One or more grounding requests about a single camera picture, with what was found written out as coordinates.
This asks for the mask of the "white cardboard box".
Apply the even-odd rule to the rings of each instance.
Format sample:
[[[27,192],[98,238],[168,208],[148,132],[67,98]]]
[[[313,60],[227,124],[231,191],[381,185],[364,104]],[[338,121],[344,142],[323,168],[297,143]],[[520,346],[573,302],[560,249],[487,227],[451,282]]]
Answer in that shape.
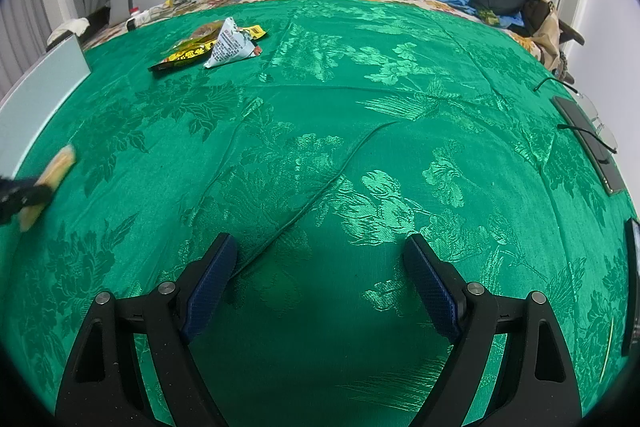
[[[90,75],[75,34],[50,49],[2,98],[1,173],[15,176],[55,112]]]

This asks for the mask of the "beige patterned garment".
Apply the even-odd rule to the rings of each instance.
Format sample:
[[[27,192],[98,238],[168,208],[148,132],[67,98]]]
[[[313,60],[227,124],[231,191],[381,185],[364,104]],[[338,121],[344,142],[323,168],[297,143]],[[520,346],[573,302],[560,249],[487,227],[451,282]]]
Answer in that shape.
[[[584,37],[559,18],[552,0],[527,0],[521,16],[524,29],[516,30],[512,27],[510,33],[518,34],[516,41],[556,78],[564,80],[568,76],[568,65],[561,46],[569,41],[583,46]]]

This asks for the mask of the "blue cloth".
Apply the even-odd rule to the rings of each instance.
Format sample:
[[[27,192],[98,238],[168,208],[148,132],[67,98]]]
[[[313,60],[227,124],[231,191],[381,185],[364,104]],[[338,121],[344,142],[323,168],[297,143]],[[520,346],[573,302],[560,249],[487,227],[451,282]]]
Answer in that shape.
[[[437,0],[448,4],[454,9],[479,18],[484,24],[492,27],[509,28],[511,26],[524,27],[524,20],[520,12],[508,15],[497,15],[491,10],[475,9],[470,5],[471,0]]]

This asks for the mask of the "black flat panel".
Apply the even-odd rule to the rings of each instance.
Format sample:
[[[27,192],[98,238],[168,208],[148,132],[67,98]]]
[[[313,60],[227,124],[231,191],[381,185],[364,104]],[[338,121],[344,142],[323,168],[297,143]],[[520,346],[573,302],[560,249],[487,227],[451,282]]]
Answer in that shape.
[[[626,357],[639,343],[639,221],[630,218],[625,223],[625,237],[628,263],[628,298],[627,312],[622,343],[622,355]]]

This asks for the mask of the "white cloth bundle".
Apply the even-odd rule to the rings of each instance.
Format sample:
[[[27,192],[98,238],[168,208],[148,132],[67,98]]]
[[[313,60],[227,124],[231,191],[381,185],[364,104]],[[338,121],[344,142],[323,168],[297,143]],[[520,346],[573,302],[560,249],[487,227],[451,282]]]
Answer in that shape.
[[[65,39],[68,34],[81,37],[89,27],[90,22],[87,17],[66,20],[61,25],[58,25],[57,28],[52,30],[50,36],[47,38],[47,46],[54,46],[58,40]]]

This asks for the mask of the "black bag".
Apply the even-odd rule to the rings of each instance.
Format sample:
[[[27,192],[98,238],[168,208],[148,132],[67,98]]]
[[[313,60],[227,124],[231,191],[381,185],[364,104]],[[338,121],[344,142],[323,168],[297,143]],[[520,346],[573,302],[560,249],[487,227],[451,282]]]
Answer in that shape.
[[[497,15],[520,12],[524,20],[524,27],[511,26],[506,29],[523,37],[530,37],[541,28],[542,23],[551,12],[550,4],[542,0],[471,0],[470,5],[479,10],[491,10]]]

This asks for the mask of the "white triangular snack pack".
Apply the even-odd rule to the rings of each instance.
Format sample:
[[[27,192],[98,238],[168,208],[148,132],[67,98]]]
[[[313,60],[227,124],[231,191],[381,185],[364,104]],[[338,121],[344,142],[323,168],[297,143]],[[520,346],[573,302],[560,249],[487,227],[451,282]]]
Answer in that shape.
[[[262,54],[262,48],[256,41],[265,35],[266,32],[259,25],[239,27],[232,17],[227,17],[222,23],[212,53],[204,67],[211,69],[259,56]]]

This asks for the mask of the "green patterned cloth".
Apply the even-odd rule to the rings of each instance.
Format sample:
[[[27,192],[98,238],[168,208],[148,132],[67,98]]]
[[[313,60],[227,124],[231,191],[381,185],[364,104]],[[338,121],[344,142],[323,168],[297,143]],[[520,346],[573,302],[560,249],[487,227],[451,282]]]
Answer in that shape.
[[[202,25],[262,54],[148,68]],[[76,165],[28,232],[1,232],[1,340],[53,404],[100,291],[173,280],[221,232],[236,270],[192,353],[233,426],[405,426],[449,355],[401,263],[419,233],[488,291],[551,303],[589,409],[614,381],[628,195],[608,195],[562,89],[502,32],[399,3],[277,0],[165,20],[86,53],[32,146]]]

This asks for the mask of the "black flat device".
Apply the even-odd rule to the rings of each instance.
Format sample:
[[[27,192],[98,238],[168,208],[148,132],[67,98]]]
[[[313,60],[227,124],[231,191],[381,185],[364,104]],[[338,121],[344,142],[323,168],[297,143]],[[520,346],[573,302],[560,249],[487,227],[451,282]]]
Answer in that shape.
[[[558,128],[573,132],[582,150],[589,158],[605,192],[608,195],[623,192],[626,188],[623,176],[614,160],[617,148],[602,138],[592,120],[575,101],[555,96],[552,104],[562,118]]]

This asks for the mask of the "yellow black snack pack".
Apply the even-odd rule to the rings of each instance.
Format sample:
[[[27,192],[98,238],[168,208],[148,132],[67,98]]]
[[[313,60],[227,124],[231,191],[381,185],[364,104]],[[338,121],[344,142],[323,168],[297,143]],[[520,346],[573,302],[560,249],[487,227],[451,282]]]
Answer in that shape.
[[[194,30],[189,38],[176,43],[169,54],[163,60],[151,65],[148,71],[159,74],[169,69],[183,68],[193,64],[204,65],[212,53],[224,20],[215,20]]]

